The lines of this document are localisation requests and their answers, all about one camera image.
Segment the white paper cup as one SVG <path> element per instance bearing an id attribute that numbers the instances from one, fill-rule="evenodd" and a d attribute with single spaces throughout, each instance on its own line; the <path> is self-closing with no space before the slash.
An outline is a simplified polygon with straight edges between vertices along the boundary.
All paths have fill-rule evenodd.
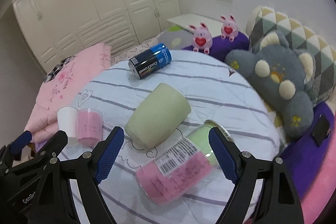
<path id="1" fill-rule="evenodd" d="M 75 146 L 77 140 L 78 110 L 72 106 L 65 106 L 57 111 L 58 129 L 68 136 L 68 145 Z"/>

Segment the pink clear plastic cup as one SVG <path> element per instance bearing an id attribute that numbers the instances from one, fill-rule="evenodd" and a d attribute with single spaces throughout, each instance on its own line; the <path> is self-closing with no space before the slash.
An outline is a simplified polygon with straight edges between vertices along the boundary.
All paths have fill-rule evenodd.
<path id="1" fill-rule="evenodd" d="M 82 109 L 77 117 L 77 140 L 84 147 L 93 148 L 102 140 L 103 115 L 94 109 Z"/>

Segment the green ceramic cup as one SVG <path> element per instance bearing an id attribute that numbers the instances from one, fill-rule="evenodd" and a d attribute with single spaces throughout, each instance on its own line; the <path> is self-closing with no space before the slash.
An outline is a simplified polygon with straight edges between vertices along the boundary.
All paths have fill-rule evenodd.
<path id="1" fill-rule="evenodd" d="M 136 108 L 125 131 L 136 145 L 152 149 L 175 132 L 190 112 L 190 104 L 179 91 L 160 83 Z"/>

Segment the folded pink quilt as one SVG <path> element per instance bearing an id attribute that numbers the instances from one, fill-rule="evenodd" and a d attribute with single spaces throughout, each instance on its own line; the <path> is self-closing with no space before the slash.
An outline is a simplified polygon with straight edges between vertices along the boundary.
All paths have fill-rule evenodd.
<path id="1" fill-rule="evenodd" d="M 35 105 L 25 126 L 32 133 L 32 143 L 41 143 L 58 131 L 57 111 L 69 106 L 82 88 L 111 66 L 111 47 L 95 44 L 74 55 L 56 77 L 42 83 Z"/>

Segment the striped white tablecloth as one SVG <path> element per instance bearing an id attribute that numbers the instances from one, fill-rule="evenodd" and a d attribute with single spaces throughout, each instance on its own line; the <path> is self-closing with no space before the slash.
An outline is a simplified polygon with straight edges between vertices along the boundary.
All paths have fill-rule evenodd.
<path id="1" fill-rule="evenodd" d="M 190 51 L 172 51 L 172 61 L 140 80 L 122 61 L 94 78 L 76 94 L 71 106 L 103 115 L 103 134 L 125 127 L 140 104 L 142 124 L 161 134 L 173 132 L 159 146 L 143 149 L 125 135 L 109 177 L 100 184 L 104 200 L 118 223 L 215 223 L 234 188 L 218 167 L 183 196 L 156 205 L 139 187 L 136 171 L 187 137 L 210 119 L 223 126 L 238 148 L 272 160 L 280 137 L 264 102 L 239 74 L 223 62 Z"/>

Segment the black white patterned cloth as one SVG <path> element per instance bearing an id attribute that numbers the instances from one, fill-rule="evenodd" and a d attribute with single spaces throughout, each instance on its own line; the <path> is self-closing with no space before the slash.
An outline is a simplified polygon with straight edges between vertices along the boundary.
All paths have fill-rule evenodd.
<path id="1" fill-rule="evenodd" d="M 51 80 L 53 80 L 56 75 L 63 69 L 65 65 L 67 65 L 69 62 L 71 62 L 75 56 L 67 57 L 66 59 L 62 60 L 59 64 L 57 64 L 46 77 L 44 78 L 44 83 L 47 83 Z"/>

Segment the black phone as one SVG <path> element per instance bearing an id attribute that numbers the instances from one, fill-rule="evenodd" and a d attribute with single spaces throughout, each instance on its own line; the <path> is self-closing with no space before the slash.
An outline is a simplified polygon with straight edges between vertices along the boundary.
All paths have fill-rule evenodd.
<path id="1" fill-rule="evenodd" d="M 330 131 L 330 122 L 325 114 L 321 114 L 314 122 L 311 133 L 313 140 L 318 147 L 321 147 L 324 140 L 326 140 L 329 137 L 330 134 L 329 131 Z"/>

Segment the heart pattern bedsheet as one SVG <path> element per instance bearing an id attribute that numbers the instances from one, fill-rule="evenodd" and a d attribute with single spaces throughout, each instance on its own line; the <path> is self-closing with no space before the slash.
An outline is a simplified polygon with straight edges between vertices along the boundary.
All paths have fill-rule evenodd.
<path id="1" fill-rule="evenodd" d="M 119 53 L 116 56 L 111 56 L 110 58 L 111 65 L 115 65 L 124 60 L 129 60 L 130 58 L 148 50 L 152 46 L 157 45 L 157 43 L 158 43 L 157 39 L 152 39 L 149 42 L 144 42 L 141 45 L 131 47 L 129 50 L 126 50 L 123 53 Z"/>

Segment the grey bear plush pillow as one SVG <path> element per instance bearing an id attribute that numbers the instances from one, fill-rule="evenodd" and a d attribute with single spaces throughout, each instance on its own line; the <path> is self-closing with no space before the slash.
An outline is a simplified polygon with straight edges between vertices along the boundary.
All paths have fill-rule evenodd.
<path id="1" fill-rule="evenodd" d="M 312 54 L 291 49 L 282 32 L 271 31 L 251 51 L 230 51 L 225 62 L 282 116 L 286 135 L 299 138 L 310 128 L 314 118 L 309 95 L 315 76 Z"/>

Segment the blue black can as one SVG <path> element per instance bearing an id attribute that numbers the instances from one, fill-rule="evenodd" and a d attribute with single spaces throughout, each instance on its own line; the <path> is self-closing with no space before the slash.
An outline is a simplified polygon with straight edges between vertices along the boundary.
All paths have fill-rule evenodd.
<path id="1" fill-rule="evenodd" d="M 171 59 L 168 47 L 159 43 L 129 59 L 128 65 L 135 77 L 141 80 L 171 63 Z"/>

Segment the cream white wardrobe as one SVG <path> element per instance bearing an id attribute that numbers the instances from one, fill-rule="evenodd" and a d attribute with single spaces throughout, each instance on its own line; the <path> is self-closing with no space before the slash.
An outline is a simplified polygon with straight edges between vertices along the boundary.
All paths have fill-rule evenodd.
<path id="1" fill-rule="evenodd" d="M 113 54 L 155 37 L 180 14 L 178 0 L 12 0 L 24 37 L 45 71 L 99 42 Z"/>

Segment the purple cushion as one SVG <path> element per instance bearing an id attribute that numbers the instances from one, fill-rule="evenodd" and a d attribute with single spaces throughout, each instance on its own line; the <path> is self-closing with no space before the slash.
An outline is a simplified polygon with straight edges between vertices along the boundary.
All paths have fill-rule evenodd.
<path id="1" fill-rule="evenodd" d="M 231 50 L 248 50 L 249 41 L 248 38 L 239 32 L 238 36 L 233 42 L 228 39 L 222 39 L 220 36 L 213 38 L 213 46 L 210 49 L 209 56 L 224 62 L 226 55 Z"/>

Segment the left pink plush pig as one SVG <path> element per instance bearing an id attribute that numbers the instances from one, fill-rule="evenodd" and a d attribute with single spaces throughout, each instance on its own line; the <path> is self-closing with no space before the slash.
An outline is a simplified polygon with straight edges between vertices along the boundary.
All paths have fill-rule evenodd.
<path id="1" fill-rule="evenodd" d="M 201 50 L 204 54 L 209 55 L 210 49 L 213 46 L 213 37 L 207 25 L 200 23 L 199 27 L 189 25 L 189 28 L 194 31 L 192 41 L 193 51 L 199 52 Z"/>

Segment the pink plush pig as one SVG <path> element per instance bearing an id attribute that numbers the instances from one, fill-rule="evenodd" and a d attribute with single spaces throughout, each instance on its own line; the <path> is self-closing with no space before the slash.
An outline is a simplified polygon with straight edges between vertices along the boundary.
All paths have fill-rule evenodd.
<path id="1" fill-rule="evenodd" d="M 224 15 L 220 16 L 220 19 L 223 23 L 221 27 L 221 38 L 228 39 L 230 42 L 233 42 L 239 34 L 238 26 L 236 20 L 232 15 L 226 17 Z"/>
<path id="2" fill-rule="evenodd" d="M 209 55 L 210 49 L 213 46 L 213 37 L 207 25 L 200 23 L 199 27 L 189 25 L 189 28 L 194 31 L 192 41 L 193 51 L 199 52 L 201 50 L 204 54 Z"/>

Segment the right pink plush pig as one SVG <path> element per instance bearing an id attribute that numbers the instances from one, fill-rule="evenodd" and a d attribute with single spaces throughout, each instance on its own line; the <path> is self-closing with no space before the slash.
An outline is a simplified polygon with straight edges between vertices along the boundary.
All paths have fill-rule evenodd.
<path id="1" fill-rule="evenodd" d="M 230 42 L 233 42 L 239 34 L 238 26 L 236 20 L 232 15 L 226 17 L 224 15 L 220 16 L 220 19 L 223 23 L 221 27 L 221 38 L 228 39 Z"/>

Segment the triangle pattern cushion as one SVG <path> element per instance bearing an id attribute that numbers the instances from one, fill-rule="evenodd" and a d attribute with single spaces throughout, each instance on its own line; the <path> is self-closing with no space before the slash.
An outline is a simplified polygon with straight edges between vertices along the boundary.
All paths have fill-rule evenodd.
<path id="1" fill-rule="evenodd" d="M 251 47 L 270 31 L 281 31 L 291 49 L 303 49 L 315 58 L 315 77 L 310 90 L 313 103 L 335 97 L 335 49 L 326 40 L 296 19 L 267 6 L 253 10 L 245 32 Z"/>

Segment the white low table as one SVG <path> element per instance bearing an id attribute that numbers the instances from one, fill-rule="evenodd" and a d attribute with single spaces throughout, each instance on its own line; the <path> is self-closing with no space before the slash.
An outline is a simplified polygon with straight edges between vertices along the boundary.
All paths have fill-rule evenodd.
<path id="1" fill-rule="evenodd" d="M 221 28 L 223 25 L 221 21 L 197 14 L 185 14 L 175 16 L 173 18 L 169 18 L 167 21 L 172 25 L 177 25 L 180 28 L 187 30 L 191 33 L 193 33 L 194 30 L 192 28 L 189 28 L 189 25 L 198 27 L 200 26 L 200 23 L 204 23 L 208 27 L 212 37 L 221 36 Z"/>

